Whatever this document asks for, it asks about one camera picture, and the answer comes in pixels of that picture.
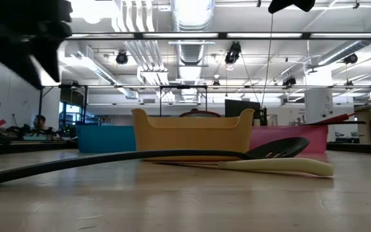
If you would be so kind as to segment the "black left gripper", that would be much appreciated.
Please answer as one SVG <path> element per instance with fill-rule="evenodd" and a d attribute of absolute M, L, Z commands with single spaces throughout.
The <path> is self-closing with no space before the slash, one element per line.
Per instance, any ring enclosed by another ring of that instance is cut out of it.
<path fill-rule="evenodd" d="M 66 0 L 0 0 L 0 39 L 35 37 L 33 56 L 54 81 L 60 81 L 57 50 L 59 39 L 72 35 L 72 12 Z M 0 41 L 0 63 L 34 88 L 42 88 L 24 43 Z"/>

